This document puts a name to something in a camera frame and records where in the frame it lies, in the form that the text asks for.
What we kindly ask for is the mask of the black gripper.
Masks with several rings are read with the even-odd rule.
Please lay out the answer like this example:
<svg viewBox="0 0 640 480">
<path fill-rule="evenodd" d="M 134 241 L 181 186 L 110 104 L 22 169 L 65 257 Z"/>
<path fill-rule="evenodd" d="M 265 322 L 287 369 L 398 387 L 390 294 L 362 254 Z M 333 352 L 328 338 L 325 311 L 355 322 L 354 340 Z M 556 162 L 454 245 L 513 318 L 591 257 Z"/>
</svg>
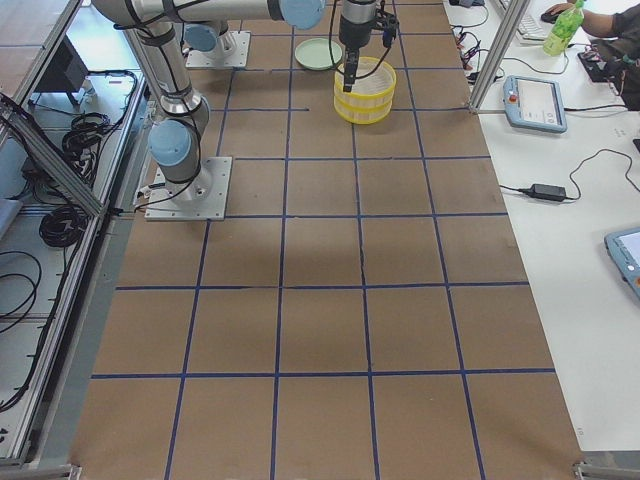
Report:
<svg viewBox="0 0 640 480">
<path fill-rule="evenodd" d="M 382 35 L 382 45 L 389 49 L 397 37 L 399 20 L 387 11 L 384 1 L 346 0 L 342 2 L 338 29 L 344 46 L 343 91 L 350 93 L 355 85 L 359 50 L 368 45 L 373 31 Z"/>
</svg>

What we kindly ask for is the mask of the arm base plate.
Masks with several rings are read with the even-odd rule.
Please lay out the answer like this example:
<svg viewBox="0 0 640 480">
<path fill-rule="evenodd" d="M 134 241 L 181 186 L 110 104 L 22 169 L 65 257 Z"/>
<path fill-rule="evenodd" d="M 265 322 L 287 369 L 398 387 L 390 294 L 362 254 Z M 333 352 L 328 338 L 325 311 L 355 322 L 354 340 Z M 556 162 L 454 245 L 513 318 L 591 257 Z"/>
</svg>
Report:
<svg viewBox="0 0 640 480">
<path fill-rule="evenodd" d="M 232 172 L 231 157 L 208 157 L 201 161 L 199 175 L 185 188 L 166 182 L 159 167 L 154 180 L 164 186 L 153 189 L 145 207 L 148 221 L 201 221 L 225 219 Z"/>
<path fill-rule="evenodd" d="M 230 31 L 218 36 L 214 30 L 195 25 L 185 34 L 189 53 L 186 67 L 192 70 L 244 69 L 247 65 L 251 33 Z"/>
</svg>

